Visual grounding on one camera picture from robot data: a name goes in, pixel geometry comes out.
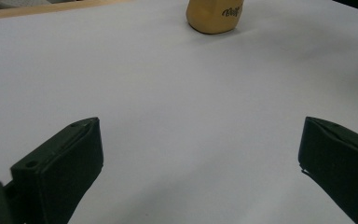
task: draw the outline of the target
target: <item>yellow object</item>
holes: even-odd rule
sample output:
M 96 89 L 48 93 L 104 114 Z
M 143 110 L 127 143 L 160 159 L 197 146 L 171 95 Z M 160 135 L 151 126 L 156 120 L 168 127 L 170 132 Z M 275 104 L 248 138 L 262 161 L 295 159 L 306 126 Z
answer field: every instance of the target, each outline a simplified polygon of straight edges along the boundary
M 237 26 L 242 4 L 243 0 L 190 0 L 187 21 L 201 33 L 223 33 Z

